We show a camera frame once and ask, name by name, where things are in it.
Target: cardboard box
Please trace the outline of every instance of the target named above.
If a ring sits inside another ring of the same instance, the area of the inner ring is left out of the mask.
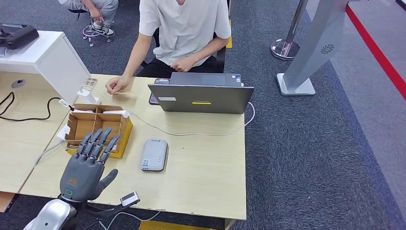
[[[104,111],[123,110],[123,108],[114,105],[96,105],[96,104],[74,104],[73,107],[78,110],[92,110],[94,113],[69,113],[68,126],[70,132],[65,135],[67,142],[66,151],[73,155],[82,138],[89,132],[95,132],[99,128],[111,127],[112,131],[107,136],[105,144],[111,138],[118,134],[120,138],[117,144],[110,152],[109,157],[122,158],[124,155],[125,147],[127,146],[128,139],[130,138],[133,123],[130,117],[124,118],[119,114],[103,114]]]

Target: red stripe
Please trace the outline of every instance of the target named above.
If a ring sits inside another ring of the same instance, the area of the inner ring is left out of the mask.
[[[388,75],[389,79],[392,81],[393,85],[395,85],[397,90],[399,90],[400,94],[406,100],[406,82],[402,79],[400,74],[395,70],[389,60],[385,57],[383,52],[380,50],[378,45],[374,42],[372,37],[365,29],[365,27],[361,24],[357,16],[355,16],[349,5],[347,5],[346,12],[355,28],[357,29],[358,33],[360,33],[365,44],[367,45],[375,59],[378,61],[379,65],[381,65],[386,75]]]

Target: black pants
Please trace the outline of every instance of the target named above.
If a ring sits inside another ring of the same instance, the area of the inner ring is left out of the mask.
[[[194,73],[216,73],[216,58],[210,56],[203,64],[193,67],[189,72]],[[170,78],[172,72],[175,72],[170,66],[164,62],[154,58],[148,63],[138,74],[138,77],[148,78]]]

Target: man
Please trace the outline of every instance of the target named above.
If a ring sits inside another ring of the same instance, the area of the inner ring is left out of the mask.
[[[90,13],[94,23],[91,30],[94,32],[113,36],[114,31],[110,28],[118,7],[118,0],[58,0],[62,6],[70,10],[86,10]]]
[[[159,28],[156,58],[140,77],[170,78],[178,72],[213,72],[211,54],[223,48],[231,36],[226,0],[141,0],[138,39],[122,76],[109,80],[107,92],[114,94],[145,59],[155,30]]]

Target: smartphone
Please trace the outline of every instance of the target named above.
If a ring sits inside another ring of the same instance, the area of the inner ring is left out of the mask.
[[[155,80],[154,84],[161,84],[161,85],[168,85],[169,84],[169,79],[161,79],[158,78]],[[149,96],[149,103],[150,104],[159,104],[158,100],[155,98],[155,96],[151,93],[151,95]]]

